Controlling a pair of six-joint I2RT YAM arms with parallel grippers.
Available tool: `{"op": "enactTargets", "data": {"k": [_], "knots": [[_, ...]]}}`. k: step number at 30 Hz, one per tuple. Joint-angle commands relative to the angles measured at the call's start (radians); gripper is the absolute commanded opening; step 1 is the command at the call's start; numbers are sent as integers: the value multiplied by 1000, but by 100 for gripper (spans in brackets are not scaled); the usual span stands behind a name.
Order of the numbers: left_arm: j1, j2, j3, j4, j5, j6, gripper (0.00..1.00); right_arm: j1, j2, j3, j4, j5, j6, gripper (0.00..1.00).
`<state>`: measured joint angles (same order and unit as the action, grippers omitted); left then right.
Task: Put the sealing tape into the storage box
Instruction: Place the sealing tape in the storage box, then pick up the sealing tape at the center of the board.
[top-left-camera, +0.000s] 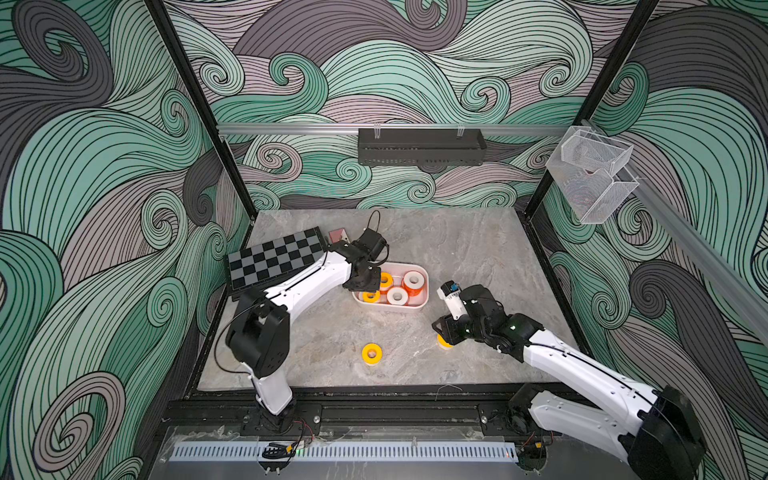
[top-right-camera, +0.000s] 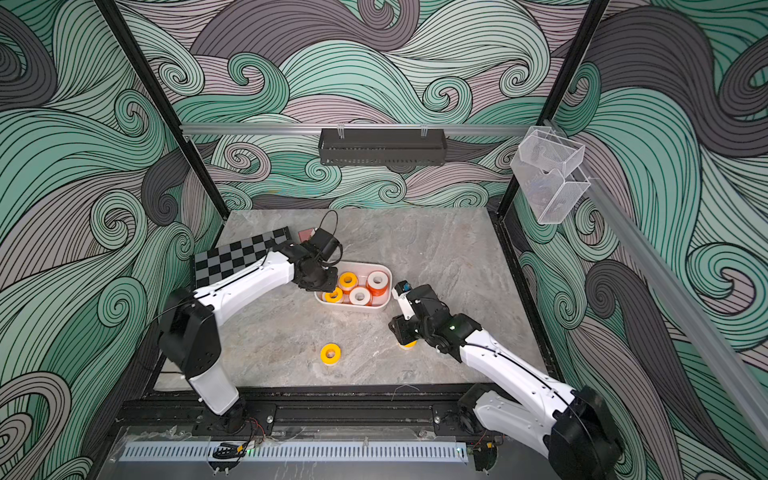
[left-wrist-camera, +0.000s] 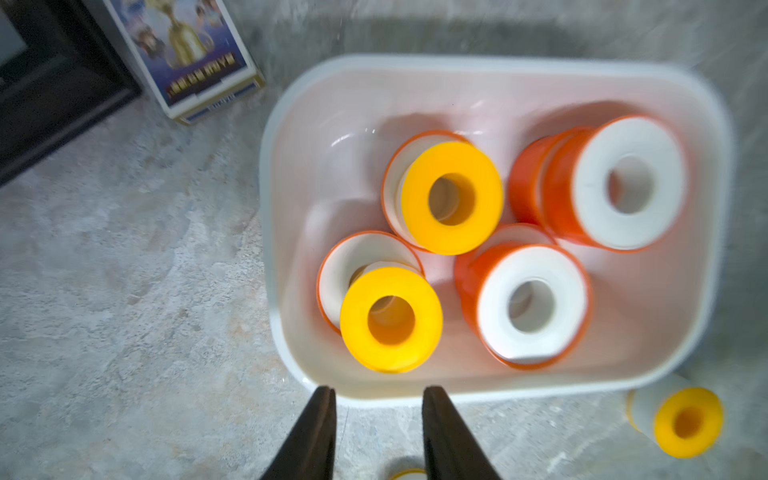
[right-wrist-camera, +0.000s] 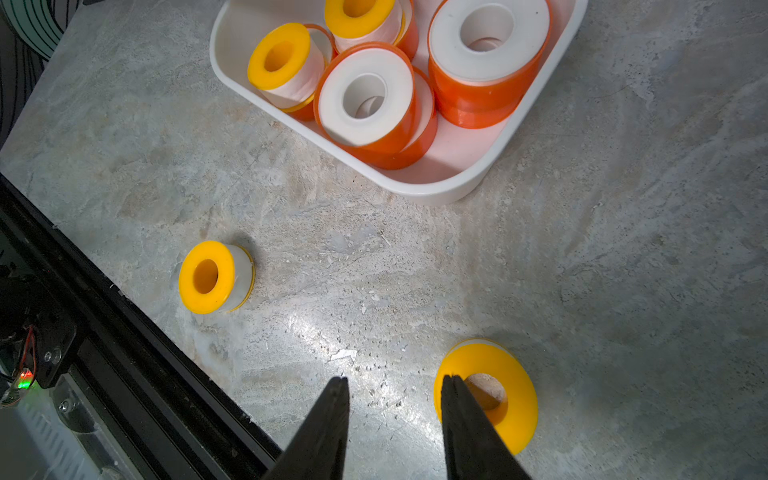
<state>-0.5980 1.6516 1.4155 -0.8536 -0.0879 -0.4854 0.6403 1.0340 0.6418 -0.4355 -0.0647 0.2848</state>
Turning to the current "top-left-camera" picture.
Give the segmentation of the yellow tape roll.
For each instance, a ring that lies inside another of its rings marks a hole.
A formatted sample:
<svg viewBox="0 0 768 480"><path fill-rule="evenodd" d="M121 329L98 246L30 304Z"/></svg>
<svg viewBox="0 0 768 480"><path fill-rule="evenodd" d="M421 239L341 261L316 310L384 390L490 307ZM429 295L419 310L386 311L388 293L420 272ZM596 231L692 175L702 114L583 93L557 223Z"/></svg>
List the yellow tape roll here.
<svg viewBox="0 0 768 480"><path fill-rule="evenodd" d="M365 364L376 365L383 358L382 347L375 343L366 344L361 351L361 357Z"/></svg>
<svg viewBox="0 0 768 480"><path fill-rule="evenodd" d="M437 335L437 341L438 341L438 344L440 345L440 347L443 348L443 349L448 350L448 349L452 348L452 345L449 344L448 342L446 342L441 335Z"/></svg>
<svg viewBox="0 0 768 480"><path fill-rule="evenodd" d="M390 273L382 272L380 276L379 291L386 294L394 286L394 278Z"/></svg>
<svg viewBox="0 0 768 480"><path fill-rule="evenodd" d="M376 292L363 292L361 294L362 301L365 302L365 303L369 303L369 304L376 304L376 303L378 303L380 301L380 298L381 298L381 292L380 291L376 291Z"/></svg>

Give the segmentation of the orange tape roll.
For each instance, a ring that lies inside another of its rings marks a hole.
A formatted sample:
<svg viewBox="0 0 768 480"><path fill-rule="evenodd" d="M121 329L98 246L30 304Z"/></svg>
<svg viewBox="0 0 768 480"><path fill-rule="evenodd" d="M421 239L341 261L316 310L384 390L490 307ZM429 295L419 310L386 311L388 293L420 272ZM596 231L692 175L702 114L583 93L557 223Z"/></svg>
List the orange tape roll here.
<svg viewBox="0 0 768 480"><path fill-rule="evenodd" d="M393 306L405 306L409 301L409 293L402 287L392 287L386 293L387 302Z"/></svg>
<svg viewBox="0 0 768 480"><path fill-rule="evenodd" d="M425 287L426 277L419 271L411 270L404 274L401 287L410 298L417 297Z"/></svg>

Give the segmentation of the white storage box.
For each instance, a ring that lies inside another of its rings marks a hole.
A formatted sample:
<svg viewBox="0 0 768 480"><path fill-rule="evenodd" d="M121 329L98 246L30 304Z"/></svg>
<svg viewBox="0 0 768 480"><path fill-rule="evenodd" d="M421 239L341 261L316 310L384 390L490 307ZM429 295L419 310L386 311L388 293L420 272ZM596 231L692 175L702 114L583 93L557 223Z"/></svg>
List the white storage box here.
<svg viewBox="0 0 768 480"><path fill-rule="evenodd" d="M385 262L376 293L352 294L355 301L370 310L415 313L429 300L429 275L421 266L411 263Z"/></svg>

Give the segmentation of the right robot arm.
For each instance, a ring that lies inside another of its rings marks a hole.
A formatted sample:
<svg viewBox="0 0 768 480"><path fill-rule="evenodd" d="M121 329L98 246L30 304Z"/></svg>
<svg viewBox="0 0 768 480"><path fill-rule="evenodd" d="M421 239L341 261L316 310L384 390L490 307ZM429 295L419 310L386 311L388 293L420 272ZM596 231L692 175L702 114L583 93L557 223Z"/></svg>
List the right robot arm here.
<svg viewBox="0 0 768 480"><path fill-rule="evenodd" d="M691 401L671 385L656 389L566 344L540 322L508 314L482 285L448 281L437 290L448 314L432 328L456 346L482 343L556 378L583 398L520 390L514 401L542 430L560 432L615 456L641 479L692 479L706 453Z"/></svg>

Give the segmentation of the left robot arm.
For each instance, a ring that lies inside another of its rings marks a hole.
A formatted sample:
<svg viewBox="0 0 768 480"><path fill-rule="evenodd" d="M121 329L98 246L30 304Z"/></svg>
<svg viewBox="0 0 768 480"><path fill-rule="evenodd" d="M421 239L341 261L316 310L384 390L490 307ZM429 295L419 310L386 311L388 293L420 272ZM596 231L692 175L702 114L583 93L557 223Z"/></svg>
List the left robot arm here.
<svg viewBox="0 0 768 480"><path fill-rule="evenodd" d="M381 266L352 247L329 251L284 282L242 297L245 305L235 313L225 344L244 367L261 407L279 416L292 401L283 368L292 323L336 287L374 293L380 280Z"/></svg>

